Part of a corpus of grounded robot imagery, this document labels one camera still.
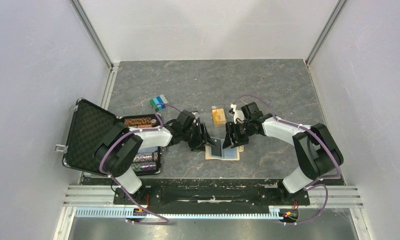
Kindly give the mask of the beige leather card holder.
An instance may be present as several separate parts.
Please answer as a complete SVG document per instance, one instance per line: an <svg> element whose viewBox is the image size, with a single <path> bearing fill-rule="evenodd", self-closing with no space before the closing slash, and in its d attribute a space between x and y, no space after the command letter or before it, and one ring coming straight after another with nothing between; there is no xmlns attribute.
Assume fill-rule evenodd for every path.
<svg viewBox="0 0 400 240"><path fill-rule="evenodd" d="M223 149L223 142L224 139L212 137L211 138L215 145L221 145L222 148L222 157L215 157L211 156L211 146L206 145L205 146L205 159L206 160L221 160L221 161L239 161L240 160L240 153L244 151L244 146L238 146L238 147L228 147Z"/></svg>

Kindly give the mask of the black credit card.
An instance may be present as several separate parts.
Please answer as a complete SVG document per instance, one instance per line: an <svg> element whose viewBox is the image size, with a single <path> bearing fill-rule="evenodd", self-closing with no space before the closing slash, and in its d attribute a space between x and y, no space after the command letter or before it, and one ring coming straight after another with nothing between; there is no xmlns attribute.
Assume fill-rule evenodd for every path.
<svg viewBox="0 0 400 240"><path fill-rule="evenodd" d="M221 145L214 145L210 147L210 155L213 157L222 157L222 147Z"/></svg>

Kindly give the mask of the clear acrylic card stand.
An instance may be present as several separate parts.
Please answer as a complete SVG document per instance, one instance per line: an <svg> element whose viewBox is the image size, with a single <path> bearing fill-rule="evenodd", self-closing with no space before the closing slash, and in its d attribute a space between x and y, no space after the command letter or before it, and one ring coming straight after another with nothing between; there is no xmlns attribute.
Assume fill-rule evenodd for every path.
<svg viewBox="0 0 400 240"><path fill-rule="evenodd" d="M227 118L223 105L213 105L209 108L200 109L195 112L201 123L205 123L208 128L224 127Z"/></svg>

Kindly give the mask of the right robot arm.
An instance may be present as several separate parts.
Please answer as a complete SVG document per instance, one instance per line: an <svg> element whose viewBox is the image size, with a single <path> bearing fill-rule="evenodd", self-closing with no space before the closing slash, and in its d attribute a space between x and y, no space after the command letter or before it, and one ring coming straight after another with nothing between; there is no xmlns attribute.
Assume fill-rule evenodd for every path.
<svg viewBox="0 0 400 240"><path fill-rule="evenodd" d="M249 115L245 120L225 124L224 148L235 148L249 143L253 135L276 138L294 147L298 167L282 180L277 199L290 204L301 189L325 178L338 178L344 157L327 126L322 123L302 125L272 114Z"/></svg>

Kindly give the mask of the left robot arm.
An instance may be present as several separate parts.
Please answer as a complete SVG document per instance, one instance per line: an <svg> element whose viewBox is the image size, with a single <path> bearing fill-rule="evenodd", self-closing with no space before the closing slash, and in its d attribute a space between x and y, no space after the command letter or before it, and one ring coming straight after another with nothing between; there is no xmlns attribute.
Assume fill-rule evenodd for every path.
<svg viewBox="0 0 400 240"><path fill-rule="evenodd" d="M193 113L183 110L177 118L151 128L116 123L94 148L93 157L99 163L99 171L121 186L128 200L139 204L145 198L145 190L131 168L139 150L171 147L180 142L186 142L191 150L215 146L206 125L197 120Z"/></svg>

